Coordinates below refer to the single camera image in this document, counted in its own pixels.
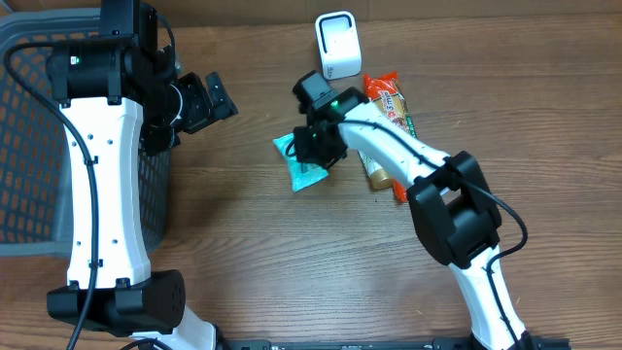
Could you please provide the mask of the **teal snack packet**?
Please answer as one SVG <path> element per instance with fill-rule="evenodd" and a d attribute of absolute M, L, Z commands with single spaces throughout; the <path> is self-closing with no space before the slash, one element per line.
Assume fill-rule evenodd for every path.
<path fill-rule="evenodd" d="M 324 168 L 297 160 L 292 133 L 273 139 L 273 144 L 288 166 L 294 192 L 311 187 L 327 178 L 328 172 Z"/>

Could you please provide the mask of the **white cosmetic tube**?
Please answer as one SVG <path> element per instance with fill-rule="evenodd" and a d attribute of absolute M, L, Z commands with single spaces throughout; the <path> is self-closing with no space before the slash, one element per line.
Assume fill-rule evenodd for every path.
<path fill-rule="evenodd" d="M 378 162 L 363 152 L 359 152 L 359 156 L 370 185 L 374 190 L 381 191 L 393 186 L 393 178 Z"/>

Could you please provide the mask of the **orange spaghetti packet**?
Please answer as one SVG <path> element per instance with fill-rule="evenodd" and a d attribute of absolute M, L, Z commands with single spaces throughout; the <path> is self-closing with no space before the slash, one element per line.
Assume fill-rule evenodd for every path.
<path fill-rule="evenodd" d="M 384 74 L 379 78 L 372 78 L 365 74 L 363 84 L 365 95 L 379 107 L 386 119 L 411 136 L 417 137 L 407 102 L 400 89 L 397 72 Z M 393 181 L 393 191 L 398 201 L 407 201 L 406 188 L 397 180 Z"/>

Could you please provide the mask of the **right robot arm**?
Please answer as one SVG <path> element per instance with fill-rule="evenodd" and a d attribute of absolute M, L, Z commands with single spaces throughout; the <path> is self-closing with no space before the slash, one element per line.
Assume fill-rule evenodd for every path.
<path fill-rule="evenodd" d="M 501 259 L 501 213 L 520 216 L 490 192 L 475 157 L 449 156 L 383 117 L 360 90 L 339 92 L 317 71 L 294 85 L 304 126 L 294 128 L 301 163 L 330 169 L 348 150 L 361 151 L 406 188 L 415 232 L 432 258 L 448 266 L 471 317 L 471 336 L 482 349 L 524 349 L 529 334 L 511 304 Z"/>

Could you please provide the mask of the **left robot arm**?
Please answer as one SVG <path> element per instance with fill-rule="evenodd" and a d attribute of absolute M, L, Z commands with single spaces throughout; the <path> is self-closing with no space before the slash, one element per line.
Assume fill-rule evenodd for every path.
<path fill-rule="evenodd" d="M 48 311 L 77 332 L 129 337 L 141 349 L 222 349 L 186 302 L 182 274 L 155 272 L 141 224 L 140 156 L 157 156 L 237 109 L 217 74 L 179 76 L 160 49 L 164 19 L 138 1 L 105 1 L 98 32 L 58 42 L 48 75 L 69 146 L 73 246 Z"/>

